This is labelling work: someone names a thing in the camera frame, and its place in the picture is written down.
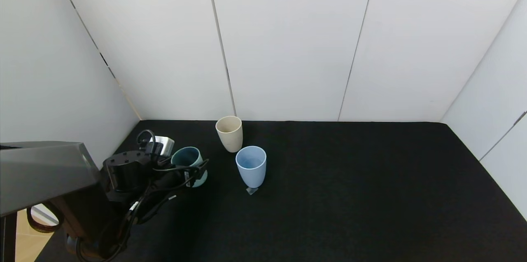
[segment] black table surface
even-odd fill
[[[527,222],[441,123],[243,123],[267,153],[250,196],[213,121],[141,121],[210,159],[202,187],[134,226],[116,262],[527,262]],[[73,262],[56,232],[37,262]]]

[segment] white wall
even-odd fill
[[[141,118],[234,113],[211,0],[73,2]]]
[[[527,220],[527,118],[481,160],[499,187]]]
[[[341,121],[440,121],[516,0],[370,0]]]
[[[481,159],[526,110],[527,0],[518,0],[443,122]]]
[[[102,166],[139,119],[70,2],[0,6],[0,141],[84,142]]]
[[[143,119],[313,121],[440,121],[516,1],[73,0]]]
[[[367,0],[215,0],[238,116],[337,121]]]

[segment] panel seam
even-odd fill
[[[107,69],[110,71],[110,73],[112,74],[113,76],[113,79],[115,80],[115,82],[117,83],[117,85],[119,86],[119,89],[121,89],[123,95],[124,95],[124,98],[126,99],[126,102],[128,102],[128,105],[132,108],[132,110],[135,112],[135,115],[137,115],[137,117],[139,118],[139,120],[143,120],[141,119],[141,116],[139,115],[139,112],[137,110],[137,108],[134,106],[134,104],[132,103],[132,100],[130,100],[130,97],[128,96],[128,94],[126,93],[126,91],[124,91],[124,88],[123,86],[121,86],[121,84],[119,83],[119,81],[117,80],[117,78],[115,77],[115,74],[113,73],[112,69],[110,68],[110,66],[108,65],[108,63],[106,62],[106,59],[104,59],[104,56],[102,55],[102,53],[100,52],[97,44],[96,44],[96,41],[93,39],[92,37],[92,34],[90,33],[90,31],[88,30],[88,27],[86,26],[86,24],[84,23],[84,20],[82,20],[82,17],[81,17],[81,14],[79,14],[79,11],[77,10],[77,8],[75,7],[75,4],[73,3],[73,0],[70,0],[70,3],[71,3],[71,6],[73,7],[73,9],[75,10],[75,13],[77,14],[77,17],[79,18],[79,20],[81,20],[81,23],[84,27],[84,29],[86,30],[86,33],[88,34],[88,36],[90,37],[90,39],[92,40],[92,43],[94,44],[95,48],[97,49],[97,52],[99,53],[100,57],[102,58],[102,61],[104,62],[104,64],[106,65]]]
[[[350,77],[352,75],[352,69],[353,69],[353,64],[354,64],[354,61],[355,61],[355,56],[357,55],[357,48],[359,46],[359,42],[361,41],[361,34],[362,34],[362,29],[364,27],[364,21],[366,19],[366,14],[368,12],[368,5],[369,5],[369,0],[366,1],[366,7],[364,9],[364,15],[363,15],[363,21],[361,23],[361,29],[359,30],[359,36],[357,37],[357,44],[355,45],[355,51],[353,52],[352,65],[350,66],[350,72],[348,73],[348,80],[346,81],[346,87],[344,88],[344,95],[342,97],[342,103],[340,105],[340,110],[338,112],[338,117],[337,117],[337,121],[338,122],[340,121],[340,115],[342,114],[342,108],[344,107],[344,100],[346,99],[346,92],[348,91],[348,85],[350,84]]]
[[[222,32],[220,31],[220,23],[218,21],[218,13],[216,12],[216,3],[215,3],[214,0],[210,0],[210,1],[212,3],[212,12],[214,13],[214,20],[216,22],[216,30],[218,31],[218,39],[220,41],[220,48],[222,49],[222,58],[223,58],[223,61],[224,61],[225,74],[227,76],[227,84],[229,85],[229,93],[230,93],[231,102],[232,102],[232,110],[234,112],[234,115],[236,116],[236,106],[235,106],[234,95],[232,93],[232,86],[231,86],[231,82],[230,82],[229,67],[227,66],[227,61],[226,61],[226,57],[225,57],[224,41],[222,39]]]

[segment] small clear object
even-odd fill
[[[249,193],[249,195],[253,195],[256,191],[258,191],[258,188],[251,188],[251,187],[247,187],[247,193]]]

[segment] black cable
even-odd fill
[[[141,131],[138,135],[137,135],[137,144],[139,144],[139,146],[141,145],[141,142],[143,142],[143,140],[140,140],[139,138],[141,137],[141,135],[143,133],[149,133],[150,136],[152,136],[152,152],[150,153],[150,159],[153,161],[154,160],[154,155],[156,153],[156,135],[154,134],[153,131],[151,131],[150,129],[145,129],[143,131]]]
[[[167,169],[155,169],[155,168],[152,168],[152,170],[154,170],[154,171],[175,171],[175,170],[189,170],[189,169],[197,169],[197,170],[199,170],[199,168],[197,168],[195,166],[180,166],[180,167],[167,168]]]

